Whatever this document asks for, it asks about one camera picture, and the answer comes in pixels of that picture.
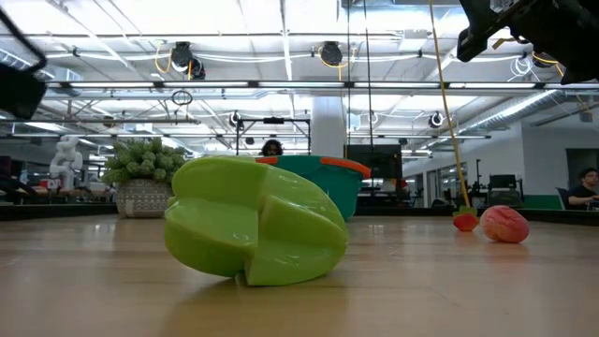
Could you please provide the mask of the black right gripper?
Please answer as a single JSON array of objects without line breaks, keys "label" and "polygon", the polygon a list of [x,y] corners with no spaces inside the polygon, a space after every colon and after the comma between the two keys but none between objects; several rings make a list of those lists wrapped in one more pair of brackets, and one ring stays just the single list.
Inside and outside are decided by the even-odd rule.
[{"label": "black right gripper", "polygon": [[521,0],[459,0],[469,26],[458,37],[457,58],[470,62],[488,47],[488,40],[499,30],[508,27],[518,44],[528,44],[529,39],[517,33],[513,17],[523,8]]}]

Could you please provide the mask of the red toy strawberry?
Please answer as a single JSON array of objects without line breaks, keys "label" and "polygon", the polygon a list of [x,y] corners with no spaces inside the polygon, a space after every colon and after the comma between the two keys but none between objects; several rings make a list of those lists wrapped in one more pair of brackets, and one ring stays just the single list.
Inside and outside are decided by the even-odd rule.
[{"label": "red toy strawberry", "polygon": [[478,226],[478,223],[476,208],[462,205],[453,213],[453,225],[459,231],[473,231]]}]

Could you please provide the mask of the green toy starfruit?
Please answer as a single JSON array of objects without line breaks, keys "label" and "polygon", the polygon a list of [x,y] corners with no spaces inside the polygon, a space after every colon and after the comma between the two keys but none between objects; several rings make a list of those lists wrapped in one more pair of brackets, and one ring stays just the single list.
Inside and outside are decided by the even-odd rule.
[{"label": "green toy starfruit", "polygon": [[207,156],[174,174],[165,246],[183,265],[250,286],[287,286],[329,273],[348,230],[315,183],[247,156]]}]

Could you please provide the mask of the black office chair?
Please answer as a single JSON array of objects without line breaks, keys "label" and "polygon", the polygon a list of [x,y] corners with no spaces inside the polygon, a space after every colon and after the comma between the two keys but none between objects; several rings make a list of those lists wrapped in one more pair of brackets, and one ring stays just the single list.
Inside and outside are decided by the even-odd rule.
[{"label": "black office chair", "polygon": [[490,175],[487,204],[489,206],[504,205],[521,208],[523,205],[522,180],[514,174]]}]

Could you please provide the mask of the black monitor screen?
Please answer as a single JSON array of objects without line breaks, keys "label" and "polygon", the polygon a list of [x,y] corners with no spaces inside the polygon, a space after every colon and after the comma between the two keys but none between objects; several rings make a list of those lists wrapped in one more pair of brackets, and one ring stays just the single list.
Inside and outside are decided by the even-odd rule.
[{"label": "black monitor screen", "polygon": [[347,157],[368,167],[374,178],[402,178],[402,148],[399,144],[350,144]]}]

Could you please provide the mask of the pink toy peach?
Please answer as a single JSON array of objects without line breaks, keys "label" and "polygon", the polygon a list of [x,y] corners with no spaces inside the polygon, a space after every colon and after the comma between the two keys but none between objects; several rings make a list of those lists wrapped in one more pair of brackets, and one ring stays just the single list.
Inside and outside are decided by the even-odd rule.
[{"label": "pink toy peach", "polygon": [[485,236],[495,242],[520,243],[530,233],[529,222],[516,210],[497,205],[486,209],[480,217]]}]

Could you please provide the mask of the teal basket with orange rim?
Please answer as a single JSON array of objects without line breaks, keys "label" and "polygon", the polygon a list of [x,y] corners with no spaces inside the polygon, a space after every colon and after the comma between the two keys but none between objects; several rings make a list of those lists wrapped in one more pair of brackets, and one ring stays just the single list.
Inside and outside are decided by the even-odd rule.
[{"label": "teal basket with orange rim", "polygon": [[349,159],[318,155],[265,156],[256,162],[285,169],[318,185],[339,209],[345,220],[356,211],[362,182],[371,169]]}]

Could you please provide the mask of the potted green succulent plant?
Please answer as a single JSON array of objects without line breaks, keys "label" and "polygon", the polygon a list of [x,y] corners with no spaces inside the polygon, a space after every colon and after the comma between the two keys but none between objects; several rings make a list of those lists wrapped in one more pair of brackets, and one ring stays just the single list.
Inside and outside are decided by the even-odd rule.
[{"label": "potted green succulent plant", "polygon": [[118,213],[125,218],[163,217],[186,150],[168,146],[163,138],[118,141],[113,150],[102,181],[115,188]]}]

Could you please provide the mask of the background black frame rig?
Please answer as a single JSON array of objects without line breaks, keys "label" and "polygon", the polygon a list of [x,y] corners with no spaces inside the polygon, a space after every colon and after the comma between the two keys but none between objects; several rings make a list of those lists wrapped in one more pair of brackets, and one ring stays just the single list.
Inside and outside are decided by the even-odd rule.
[{"label": "background black frame rig", "polygon": [[[244,137],[247,132],[256,124],[263,125],[284,125],[292,124],[295,126],[303,137],[307,139],[308,145],[306,152],[308,155],[312,154],[312,126],[310,119],[299,119],[299,118],[284,118],[284,117],[264,117],[264,118],[241,118],[237,117],[235,121],[235,155],[240,154],[240,140]],[[299,123],[307,124],[307,131],[300,128]]]}]

